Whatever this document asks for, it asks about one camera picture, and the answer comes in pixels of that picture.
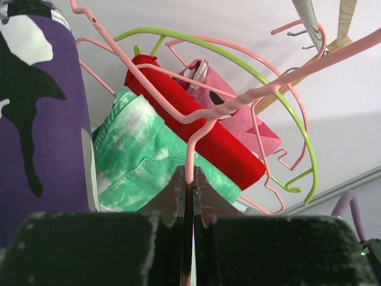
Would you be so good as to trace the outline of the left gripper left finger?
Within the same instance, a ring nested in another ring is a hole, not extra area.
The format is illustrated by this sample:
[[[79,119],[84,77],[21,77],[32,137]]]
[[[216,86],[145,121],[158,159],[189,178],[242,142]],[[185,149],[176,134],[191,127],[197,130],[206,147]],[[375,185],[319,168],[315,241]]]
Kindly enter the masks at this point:
[[[137,212],[31,215],[1,263],[2,285],[182,285],[185,169]]]

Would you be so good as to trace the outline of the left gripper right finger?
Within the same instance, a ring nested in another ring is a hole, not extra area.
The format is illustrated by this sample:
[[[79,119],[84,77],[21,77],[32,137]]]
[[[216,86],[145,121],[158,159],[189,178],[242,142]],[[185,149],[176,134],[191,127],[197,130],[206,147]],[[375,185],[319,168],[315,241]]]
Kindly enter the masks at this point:
[[[330,215],[247,216],[194,174],[197,285],[377,285],[354,192]]]

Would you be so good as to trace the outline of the pink wire hanger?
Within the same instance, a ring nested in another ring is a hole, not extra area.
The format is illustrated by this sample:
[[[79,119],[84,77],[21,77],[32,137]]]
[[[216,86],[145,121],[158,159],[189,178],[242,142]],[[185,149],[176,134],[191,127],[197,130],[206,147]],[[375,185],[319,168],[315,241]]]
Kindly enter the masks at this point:
[[[126,55],[124,53],[124,51],[118,45],[118,42],[117,42],[118,47],[115,48],[113,46],[113,39],[115,37],[110,36],[110,34],[103,28],[103,26],[100,24],[100,22],[92,14],[90,9],[85,8],[85,7],[79,7],[77,5],[76,1],[71,1],[70,5],[71,5],[71,9],[73,10],[74,13],[84,14],[90,20],[93,27],[98,31],[98,33],[103,38],[102,44],[106,44],[106,46],[109,46],[115,52],[115,55],[117,57],[118,57],[119,52],[122,52],[124,55]],[[165,38],[164,43],[162,43],[161,45],[165,45],[165,43],[170,41],[170,40],[171,40],[170,38]],[[319,71],[325,67],[336,64],[336,63],[338,63],[338,62],[340,62],[340,61],[342,61],[348,57],[351,57],[351,56],[353,56],[359,52],[365,51],[365,50],[371,48],[372,46],[377,45],[379,42],[380,42],[380,32],[375,31],[375,32],[371,33],[370,35],[360,39],[359,41],[356,41],[354,43],[351,43],[351,44],[343,47],[340,51],[338,51],[334,54],[322,55],[320,58],[309,63],[309,65],[303,66],[301,69],[295,69],[292,73],[282,74],[281,76],[284,78],[283,82],[285,83],[285,85],[280,88],[279,92],[281,93],[281,90],[287,84],[292,83],[293,81],[299,80],[302,77],[306,77],[306,76],[310,75],[311,73]],[[224,50],[231,53],[232,48],[224,46]],[[144,54],[137,52],[133,58],[129,58],[127,55],[126,56],[133,63],[133,59],[138,55],[144,55]],[[170,72],[169,75],[175,76],[177,74],[178,73]],[[161,104],[158,103],[158,101],[153,97],[153,95],[150,92],[148,92],[148,90],[137,80],[136,76],[129,70],[128,67],[127,67],[127,84],[124,87],[129,88],[136,95],[143,95],[144,98],[151,104],[151,106],[157,112],[157,114],[159,116],[161,116],[161,118],[164,120],[164,123],[168,126],[168,128],[171,129],[173,131],[173,133],[175,133],[180,139],[182,139],[186,143],[187,147],[189,145],[189,141],[190,141],[191,136],[200,127],[202,127],[206,122],[205,118],[200,118],[200,119],[195,120],[194,122],[191,122],[191,123],[182,123],[179,120],[177,120],[174,115],[171,115],[168,111],[166,111],[163,108],[163,106],[161,106]],[[301,113],[296,114],[296,115],[300,119],[302,119]],[[283,189],[283,188],[281,188],[281,185],[284,185],[284,184],[283,183],[277,183],[277,179],[271,175],[270,168],[269,168],[268,163],[267,163],[267,157],[264,157],[262,159],[262,161],[265,165],[266,171],[265,171],[264,176],[260,180],[264,180],[265,187],[267,189],[269,189],[274,195],[278,195],[279,190]],[[187,163],[187,159],[185,158],[185,165],[178,166],[178,167],[184,167],[184,169],[185,169],[185,218],[184,218],[184,242],[183,242],[183,258],[185,259],[185,262],[183,263],[183,269],[185,271],[191,271],[191,270],[196,271],[195,231],[194,231],[194,221],[193,221],[193,182],[195,179],[195,174],[194,174],[195,168],[199,167],[202,169],[202,171],[204,172],[204,174],[205,174],[206,178],[208,179],[210,185],[227,202],[229,202],[233,207],[234,207],[234,205],[233,205],[234,202],[238,198],[241,198],[243,190],[241,190],[237,185],[235,185],[226,175],[224,175],[221,171],[219,171],[218,168],[216,168],[213,164],[211,164],[208,160],[206,160],[196,150],[194,151],[194,163],[193,163],[193,165],[189,171],[186,170],[186,163]],[[277,186],[275,188],[272,187],[272,184],[274,184],[274,183],[277,183]],[[261,207],[260,205],[255,204],[254,209],[259,211],[259,215],[267,215],[267,216],[281,215],[281,216],[285,216],[283,214],[283,211],[285,209],[283,206],[280,206],[279,209],[273,211],[273,210],[267,210],[267,209]]]

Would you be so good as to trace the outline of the purple camouflage trousers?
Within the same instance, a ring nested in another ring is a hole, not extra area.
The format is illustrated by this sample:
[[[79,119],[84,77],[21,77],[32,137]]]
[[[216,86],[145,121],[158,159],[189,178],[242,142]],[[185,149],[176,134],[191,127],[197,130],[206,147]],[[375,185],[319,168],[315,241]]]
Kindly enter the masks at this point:
[[[1,247],[36,212],[99,210],[76,41],[49,1],[1,4]]]

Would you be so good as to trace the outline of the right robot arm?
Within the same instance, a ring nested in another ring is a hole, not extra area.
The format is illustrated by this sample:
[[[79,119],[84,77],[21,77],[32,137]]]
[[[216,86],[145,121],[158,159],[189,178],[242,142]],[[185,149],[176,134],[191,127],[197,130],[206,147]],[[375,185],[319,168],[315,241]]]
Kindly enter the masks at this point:
[[[361,248],[372,268],[380,270],[380,239],[372,238],[364,241],[361,243]]]

